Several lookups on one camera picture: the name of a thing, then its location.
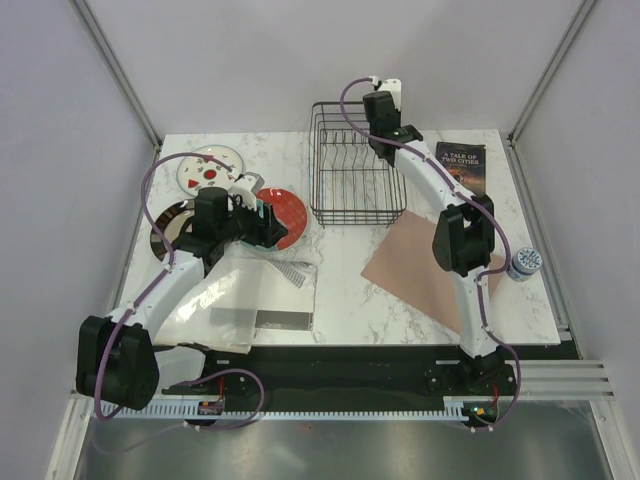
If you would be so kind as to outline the black wire dish rack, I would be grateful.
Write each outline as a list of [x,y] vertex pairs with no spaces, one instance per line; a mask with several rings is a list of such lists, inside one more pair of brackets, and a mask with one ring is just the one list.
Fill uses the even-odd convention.
[[309,206],[323,227],[389,226],[407,206],[402,174],[376,156],[337,102],[311,107],[309,177]]

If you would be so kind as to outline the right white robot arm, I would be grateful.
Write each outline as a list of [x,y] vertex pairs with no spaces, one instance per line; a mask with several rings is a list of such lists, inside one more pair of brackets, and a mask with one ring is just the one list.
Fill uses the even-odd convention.
[[436,160],[423,136],[401,124],[392,94],[363,97],[369,143],[376,155],[410,180],[432,208],[440,211],[432,241],[436,263],[451,275],[461,319],[460,360],[448,374],[467,392],[483,392],[500,365],[498,344],[488,333],[489,270],[495,247],[490,218],[493,202],[476,197]]

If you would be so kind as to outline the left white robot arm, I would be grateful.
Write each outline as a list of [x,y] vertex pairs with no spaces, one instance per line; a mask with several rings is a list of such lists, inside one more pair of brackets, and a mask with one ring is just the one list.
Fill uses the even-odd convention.
[[270,248],[288,233],[271,204],[252,192],[233,193],[207,187],[194,199],[186,231],[168,245],[156,277],[127,304],[105,317],[81,324],[76,390],[94,401],[98,419],[108,402],[117,410],[142,410],[154,395],[175,385],[208,393],[219,382],[219,369],[192,346],[155,349],[153,341],[184,296],[214,269],[227,245],[244,241]]

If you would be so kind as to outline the red blue flower plate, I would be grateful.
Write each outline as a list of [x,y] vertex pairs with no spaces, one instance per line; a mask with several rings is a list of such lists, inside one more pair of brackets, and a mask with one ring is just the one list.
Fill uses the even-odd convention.
[[308,210],[304,202],[293,192],[276,187],[262,188],[256,197],[273,207],[277,220],[288,230],[288,234],[275,246],[264,248],[240,243],[245,249],[259,252],[282,252],[298,243],[308,226]]

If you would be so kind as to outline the brown rimmed beige plate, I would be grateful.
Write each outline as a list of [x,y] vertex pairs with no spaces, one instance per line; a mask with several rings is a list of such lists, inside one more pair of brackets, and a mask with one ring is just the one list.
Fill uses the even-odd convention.
[[[194,200],[182,200],[165,209],[155,220],[156,227],[164,234],[170,243],[173,243],[180,234],[192,231],[192,217],[194,211]],[[151,252],[158,261],[163,261],[167,249],[160,236],[151,230],[149,235]]]

